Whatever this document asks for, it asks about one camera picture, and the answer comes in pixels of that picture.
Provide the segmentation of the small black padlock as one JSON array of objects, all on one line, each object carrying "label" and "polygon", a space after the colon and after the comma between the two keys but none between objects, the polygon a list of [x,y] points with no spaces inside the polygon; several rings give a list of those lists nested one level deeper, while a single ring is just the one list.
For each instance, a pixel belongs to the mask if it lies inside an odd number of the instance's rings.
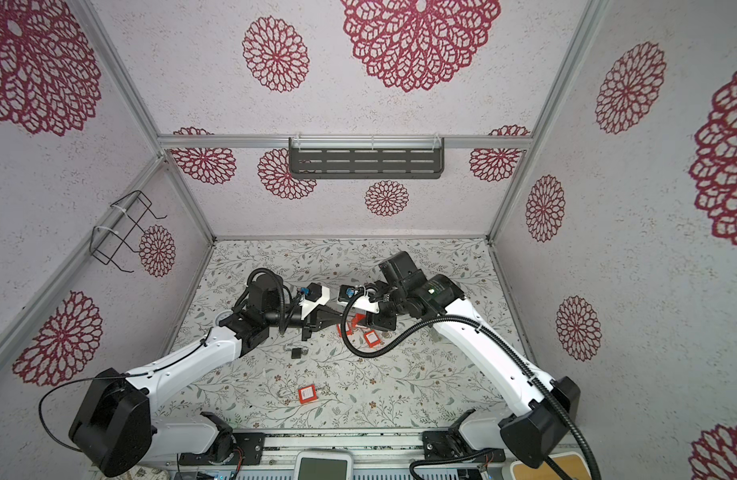
[{"label": "small black padlock", "polygon": [[284,351],[290,354],[292,360],[302,359],[308,356],[308,352],[310,352],[306,346],[294,344],[284,345]]}]

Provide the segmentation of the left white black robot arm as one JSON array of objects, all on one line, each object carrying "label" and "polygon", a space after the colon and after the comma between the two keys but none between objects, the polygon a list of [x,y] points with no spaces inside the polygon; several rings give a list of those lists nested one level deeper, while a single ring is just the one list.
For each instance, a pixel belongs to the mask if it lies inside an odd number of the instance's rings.
[{"label": "left white black robot arm", "polygon": [[340,323],[330,290],[312,283],[290,295],[282,278],[266,268],[248,276],[246,289],[216,325],[196,342],[148,365],[92,378],[68,437],[102,474],[116,477],[142,461],[192,454],[222,464],[234,457],[234,430],[220,416],[172,419],[160,407],[210,371],[252,352],[277,329],[298,328],[304,339]]}]

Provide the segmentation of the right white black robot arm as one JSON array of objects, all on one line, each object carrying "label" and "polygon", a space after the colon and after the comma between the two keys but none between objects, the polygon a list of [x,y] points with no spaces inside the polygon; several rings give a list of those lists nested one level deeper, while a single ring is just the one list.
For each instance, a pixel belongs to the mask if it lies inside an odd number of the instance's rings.
[{"label": "right white black robot arm", "polygon": [[448,277],[426,277],[409,254],[399,252],[380,263],[384,280],[371,300],[393,314],[416,319],[415,328],[433,328],[460,349],[490,381],[501,407],[472,409],[448,433],[452,456],[511,453],[531,468],[554,468],[554,449],[574,426],[580,388],[569,377],[556,379],[509,345],[477,312],[461,288]]}]

